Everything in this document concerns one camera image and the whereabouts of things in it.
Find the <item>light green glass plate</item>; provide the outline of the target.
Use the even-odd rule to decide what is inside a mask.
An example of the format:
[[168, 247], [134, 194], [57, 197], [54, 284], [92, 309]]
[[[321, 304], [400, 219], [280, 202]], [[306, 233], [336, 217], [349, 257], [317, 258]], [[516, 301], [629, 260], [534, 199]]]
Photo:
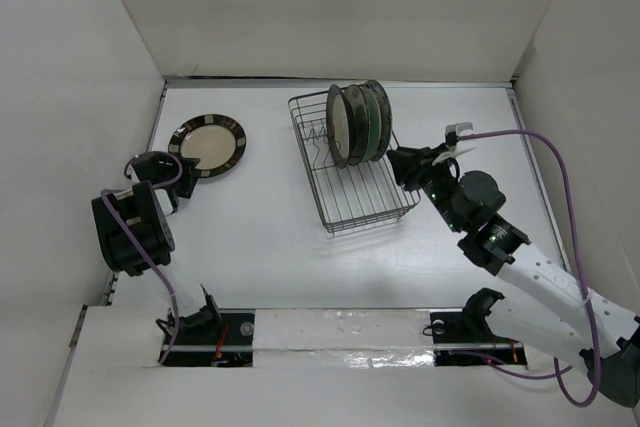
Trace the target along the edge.
[[368, 109], [369, 131], [366, 151], [363, 157], [365, 162], [372, 161], [379, 150], [382, 139], [382, 111], [381, 102], [378, 100], [373, 88], [365, 83], [361, 88]]

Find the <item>blue floral white plate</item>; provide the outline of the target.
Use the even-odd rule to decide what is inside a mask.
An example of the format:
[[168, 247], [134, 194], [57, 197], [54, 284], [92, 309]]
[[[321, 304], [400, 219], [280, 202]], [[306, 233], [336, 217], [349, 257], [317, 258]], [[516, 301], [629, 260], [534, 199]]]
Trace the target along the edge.
[[381, 115], [381, 135], [372, 161], [379, 161], [388, 150], [392, 136], [392, 108], [387, 92], [376, 80], [368, 80], [365, 85], [374, 94]]

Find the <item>grey wire dish rack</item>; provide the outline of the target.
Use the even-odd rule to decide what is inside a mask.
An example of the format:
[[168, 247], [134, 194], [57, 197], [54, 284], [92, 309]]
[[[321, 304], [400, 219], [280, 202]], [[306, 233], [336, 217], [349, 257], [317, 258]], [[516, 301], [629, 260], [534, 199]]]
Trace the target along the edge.
[[330, 150], [325, 107], [327, 93], [294, 96], [288, 109], [296, 142], [321, 225], [330, 236], [390, 225], [420, 202], [395, 184], [390, 163], [383, 158], [339, 168]]

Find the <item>brown striped rim plate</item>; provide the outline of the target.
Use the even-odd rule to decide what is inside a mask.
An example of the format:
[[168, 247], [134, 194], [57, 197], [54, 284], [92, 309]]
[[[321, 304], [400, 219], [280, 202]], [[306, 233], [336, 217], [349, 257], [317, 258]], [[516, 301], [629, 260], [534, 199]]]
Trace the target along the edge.
[[238, 121], [221, 114], [204, 114], [173, 132], [168, 152], [179, 159], [194, 160], [194, 177], [209, 179], [234, 168], [246, 146], [247, 136]]

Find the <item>dark rim cream plate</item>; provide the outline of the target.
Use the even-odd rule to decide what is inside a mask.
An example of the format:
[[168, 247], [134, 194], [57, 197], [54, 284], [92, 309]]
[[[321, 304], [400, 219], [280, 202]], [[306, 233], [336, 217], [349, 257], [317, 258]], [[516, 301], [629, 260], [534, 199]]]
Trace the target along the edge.
[[354, 114], [342, 89], [336, 84], [329, 87], [325, 111], [330, 154], [338, 168], [345, 168], [353, 149]]

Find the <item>cream plate with tree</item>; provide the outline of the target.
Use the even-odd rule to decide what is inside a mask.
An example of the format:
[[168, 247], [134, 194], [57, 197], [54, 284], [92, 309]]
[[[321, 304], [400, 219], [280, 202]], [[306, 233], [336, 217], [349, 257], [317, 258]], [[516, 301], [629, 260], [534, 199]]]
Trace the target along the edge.
[[369, 142], [369, 108], [363, 90], [351, 84], [345, 90], [345, 97], [351, 106], [355, 121], [355, 140], [348, 164], [355, 166], [365, 157]]

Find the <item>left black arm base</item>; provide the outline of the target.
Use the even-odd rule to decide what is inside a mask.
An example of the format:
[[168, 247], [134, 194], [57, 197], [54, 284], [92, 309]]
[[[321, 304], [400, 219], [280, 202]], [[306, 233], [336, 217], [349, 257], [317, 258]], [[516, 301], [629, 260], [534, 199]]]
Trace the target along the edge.
[[181, 317], [157, 319], [163, 334], [159, 364], [165, 367], [245, 368], [253, 366], [255, 310], [220, 309], [202, 287], [204, 305]]

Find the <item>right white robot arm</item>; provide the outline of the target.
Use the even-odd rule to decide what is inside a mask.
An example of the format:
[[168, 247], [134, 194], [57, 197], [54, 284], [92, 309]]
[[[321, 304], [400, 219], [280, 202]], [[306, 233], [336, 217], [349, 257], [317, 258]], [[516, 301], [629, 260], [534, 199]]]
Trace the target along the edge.
[[474, 340], [490, 334], [529, 344], [585, 375], [599, 393], [623, 407], [639, 403], [639, 316], [581, 289], [528, 236], [499, 215], [506, 197], [482, 171], [460, 173], [446, 145], [388, 151], [396, 184], [422, 190], [475, 266], [531, 296], [528, 312], [503, 294], [483, 288], [467, 302], [462, 328]]

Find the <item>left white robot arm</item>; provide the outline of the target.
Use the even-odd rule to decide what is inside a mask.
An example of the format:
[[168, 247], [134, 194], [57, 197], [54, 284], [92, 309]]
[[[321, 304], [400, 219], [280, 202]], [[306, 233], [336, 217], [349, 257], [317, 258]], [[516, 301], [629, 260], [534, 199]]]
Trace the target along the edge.
[[100, 251], [109, 269], [130, 277], [151, 271], [166, 289], [172, 308], [157, 325], [179, 341], [212, 343], [224, 331], [223, 318], [213, 296], [204, 291], [204, 305], [181, 316], [178, 285], [163, 270], [171, 263], [175, 241], [167, 216], [195, 187], [195, 161], [176, 154], [150, 151], [134, 156], [124, 168], [132, 186], [105, 189], [91, 200]]

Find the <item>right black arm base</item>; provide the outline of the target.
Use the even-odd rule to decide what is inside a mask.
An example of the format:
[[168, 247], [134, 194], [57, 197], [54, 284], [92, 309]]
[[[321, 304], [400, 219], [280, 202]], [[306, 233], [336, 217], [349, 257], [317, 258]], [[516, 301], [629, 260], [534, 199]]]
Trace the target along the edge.
[[482, 288], [460, 309], [435, 310], [422, 329], [422, 335], [432, 340], [437, 367], [467, 367], [476, 365], [526, 366], [522, 343], [496, 336], [486, 319], [491, 308], [504, 295]]

